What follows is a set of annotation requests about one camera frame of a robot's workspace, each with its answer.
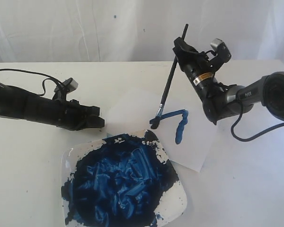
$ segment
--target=paintbrush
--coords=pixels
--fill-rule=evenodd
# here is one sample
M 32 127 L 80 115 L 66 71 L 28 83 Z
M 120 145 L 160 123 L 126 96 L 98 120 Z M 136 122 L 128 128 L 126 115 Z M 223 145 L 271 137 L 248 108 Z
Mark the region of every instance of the paintbrush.
M 182 33 L 182 39 L 185 38 L 187 29 L 188 29 L 188 24 L 186 24 L 185 27 L 184 27 L 184 30 L 183 30 L 183 33 Z M 166 102 L 166 99 L 167 99 L 167 95 L 169 94 L 171 81 L 174 77 L 174 73 L 175 73 L 175 70 L 176 70 L 176 67 L 177 67 L 177 62 L 178 62 L 178 60 L 177 60 L 177 57 L 175 56 L 174 62 L 172 63 L 172 66 L 171 66 L 171 69 L 170 69 L 169 78 L 167 79 L 167 82 L 166 82 L 166 85 L 165 85 L 165 88 L 164 88 L 164 92 L 163 92 L 163 95 L 162 95 L 159 110 L 156 114 L 156 117 L 153 121 L 153 124 L 151 125 L 151 129 L 157 129 L 159 124 L 160 124 L 161 116 L 163 114 L 164 105 L 165 105 L 165 102 Z

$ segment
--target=paint palette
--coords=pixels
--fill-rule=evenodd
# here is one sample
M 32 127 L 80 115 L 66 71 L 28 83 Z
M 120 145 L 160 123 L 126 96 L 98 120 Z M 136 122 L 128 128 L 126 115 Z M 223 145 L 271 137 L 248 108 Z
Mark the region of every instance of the paint palette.
M 178 175 L 150 130 L 66 151 L 61 193 L 67 227 L 161 227 L 187 205 Z

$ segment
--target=paper sheet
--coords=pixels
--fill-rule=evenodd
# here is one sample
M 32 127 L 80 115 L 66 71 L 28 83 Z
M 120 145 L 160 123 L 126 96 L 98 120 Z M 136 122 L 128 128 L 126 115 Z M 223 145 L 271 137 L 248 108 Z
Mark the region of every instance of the paper sheet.
M 151 129 L 149 120 L 155 117 L 161 97 L 140 89 L 132 89 L 107 113 L 106 131 L 117 135 L 125 132 Z M 159 128 L 153 130 L 163 144 L 169 158 L 197 172 L 201 170 L 206 155 L 216 134 L 217 127 L 209 122 L 202 105 L 197 108 L 168 98 L 164 114 L 186 109 L 189 111 L 182 142 L 175 143 L 176 129 L 182 116 L 164 119 Z

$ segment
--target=white table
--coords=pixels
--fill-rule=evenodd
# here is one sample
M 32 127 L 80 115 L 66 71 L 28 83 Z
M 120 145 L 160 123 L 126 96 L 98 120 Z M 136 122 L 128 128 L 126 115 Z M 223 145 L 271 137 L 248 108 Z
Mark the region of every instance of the white table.
M 171 62 L 0 63 L 0 68 L 34 70 L 60 80 L 74 77 L 79 87 L 68 99 L 100 106 L 104 114 L 130 87 L 161 94 L 170 66 Z M 278 70 L 284 70 L 284 65 L 277 60 L 231 61 L 216 77 L 225 84 L 248 85 Z M 0 82 L 35 93 L 42 92 L 42 79 L 16 72 L 0 73 Z M 51 97 L 53 88 L 48 83 L 47 97 Z M 170 96 L 194 103 L 195 91 L 179 69 Z M 247 116 L 256 117 L 256 113 L 257 109 Z M 168 227 L 284 227 L 284 130 L 242 144 L 230 136 L 233 121 L 221 121 L 200 173 L 174 164 L 185 187 L 188 206 L 183 216 Z M 253 125 L 256 128 L 252 131 L 259 131 L 257 123 Z M 244 133 L 244 127 L 238 126 L 238 134 L 242 134 L 240 129 Z M 61 156 L 73 145 L 104 136 L 104 130 L 99 129 L 73 132 L 0 118 L 0 227 L 63 227 Z M 267 152 L 262 148 L 278 144 L 279 150 Z

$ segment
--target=white backdrop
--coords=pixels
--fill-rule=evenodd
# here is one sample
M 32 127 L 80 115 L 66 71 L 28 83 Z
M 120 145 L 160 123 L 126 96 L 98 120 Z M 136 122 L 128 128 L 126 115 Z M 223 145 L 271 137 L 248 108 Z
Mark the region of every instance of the white backdrop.
M 198 50 L 284 62 L 284 0 L 0 0 L 0 62 L 172 60 L 185 23 Z

